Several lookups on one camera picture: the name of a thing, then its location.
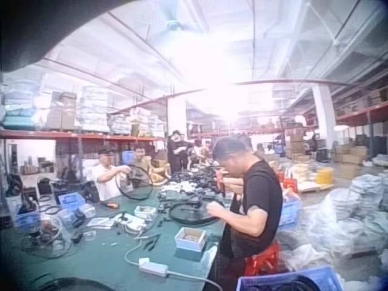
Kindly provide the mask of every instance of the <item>blue basket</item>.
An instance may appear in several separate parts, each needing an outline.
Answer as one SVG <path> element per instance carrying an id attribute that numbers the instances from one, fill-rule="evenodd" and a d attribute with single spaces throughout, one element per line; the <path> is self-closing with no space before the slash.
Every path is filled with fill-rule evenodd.
<path id="1" fill-rule="evenodd" d="M 125 150 L 122 152 L 122 164 L 129 165 L 133 161 L 133 150 Z"/>
<path id="2" fill-rule="evenodd" d="M 62 209 L 75 211 L 79 206 L 85 204 L 85 199 L 77 192 L 60 195 L 58 198 Z"/>
<path id="3" fill-rule="evenodd" d="M 334 271 L 329 266 L 276 275 L 240 277 L 236 290 L 247 291 L 252 286 L 274 286 L 277 284 L 289 283 L 294 281 L 299 275 L 306 276 L 313 280 L 321 291 L 343 291 Z"/>
<path id="4" fill-rule="evenodd" d="M 278 230 L 288 229 L 298 223 L 299 211 L 302 207 L 301 201 L 293 195 L 287 197 L 289 200 L 283 202 Z"/>
<path id="5" fill-rule="evenodd" d="M 41 223 L 41 214 L 38 210 L 17 214 L 19 213 L 22 205 L 16 208 L 15 226 L 19 227 L 26 232 L 29 232 L 31 228 L 38 227 Z"/>

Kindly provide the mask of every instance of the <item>ceiling fan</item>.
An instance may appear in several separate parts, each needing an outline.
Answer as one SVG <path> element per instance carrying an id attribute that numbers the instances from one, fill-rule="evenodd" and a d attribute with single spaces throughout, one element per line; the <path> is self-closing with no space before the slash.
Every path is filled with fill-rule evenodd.
<path id="1" fill-rule="evenodd" d="M 178 8 L 178 0 L 164 0 L 160 2 L 162 4 L 161 11 L 167 21 L 167 27 L 163 31 L 151 37 L 153 42 L 158 42 L 160 39 L 165 38 L 176 31 L 190 32 L 201 34 L 202 31 L 193 28 L 182 21 L 177 19 L 176 11 Z"/>

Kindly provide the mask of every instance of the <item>power strip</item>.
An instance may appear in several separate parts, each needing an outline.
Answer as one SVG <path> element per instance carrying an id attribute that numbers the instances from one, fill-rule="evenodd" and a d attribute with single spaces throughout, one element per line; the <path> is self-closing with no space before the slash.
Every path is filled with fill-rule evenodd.
<path id="1" fill-rule="evenodd" d="M 157 275 L 160 277 L 167 277 L 167 274 L 169 272 L 169 267 L 167 265 L 153 263 L 153 262 L 143 262 L 141 265 L 139 265 L 140 271 L 143 271 L 145 273 Z"/>

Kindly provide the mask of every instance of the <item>warehouse shelf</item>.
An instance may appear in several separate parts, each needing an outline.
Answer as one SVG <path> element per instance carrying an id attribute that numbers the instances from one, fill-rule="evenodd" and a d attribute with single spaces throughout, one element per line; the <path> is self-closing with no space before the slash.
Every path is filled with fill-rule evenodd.
<path id="1" fill-rule="evenodd" d="M 338 116 L 337 121 L 342 122 L 348 126 L 362 126 L 368 124 L 368 115 L 372 123 L 384 122 L 388 120 L 388 101 L 382 102 L 374 106 L 370 106 L 355 112 L 346 113 Z"/>
<path id="2" fill-rule="evenodd" d="M 148 138 L 124 135 L 104 135 L 98 133 L 73 133 L 73 132 L 36 132 L 28 130 L 2 130 L 0 137 L 3 139 L 108 139 L 112 141 L 163 141 L 164 138 Z"/>
<path id="3" fill-rule="evenodd" d="M 238 133 L 247 133 L 248 135 L 271 135 L 275 133 L 282 133 L 286 129 L 295 129 L 300 128 L 300 126 L 294 127 L 285 127 L 283 129 L 231 129 L 230 131 L 225 130 L 221 132 L 204 132 L 197 133 L 195 135 L 191 135 L 191 138 L 211 138 L 213 136 L 228 136 L 230 134 L 238 134 Z M 304 129 L 312 129 L 313 127 L 304 127 Z"/>

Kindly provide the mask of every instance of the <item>concrete floor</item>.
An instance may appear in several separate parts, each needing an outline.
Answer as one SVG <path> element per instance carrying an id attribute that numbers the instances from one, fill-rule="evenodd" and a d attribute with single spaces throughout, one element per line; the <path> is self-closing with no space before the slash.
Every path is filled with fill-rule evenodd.
<path id="1" fill-rule="evenodd" d="M 340 168 L 338 164 L 327 164 L 325 166 L 329 166 L 333 168 L 333 187 L 349 187 L 351 180 L 337 178 L 339 177 Z M 372 175 L 377 175 L 383 171 L 383 167 L 361 167 L 360 175 L 369 173 Z M 307 209 L 314 209 L 320 202 L 324 200 L 326 195 L 330 192 L 330 190 L 310 193 L 300 194 L 303 208 L 307 207 Z M 292 235 L 287 235 L 281 240 L 285 243 L 281 243 L 282 249 L 295 249 L 295 247 L 301 246 L 305 243 L 305 241 L 300 233 L 293 233 Z M 359 258 L 342 258 L 335 266 L 334 269 L 337 273 L 341 275 L 341 277 L 346 281 L 366 281 L 370 276 L 378 275 L 381 269 L 380 259 L 378 255 L 367 255 Z"/>

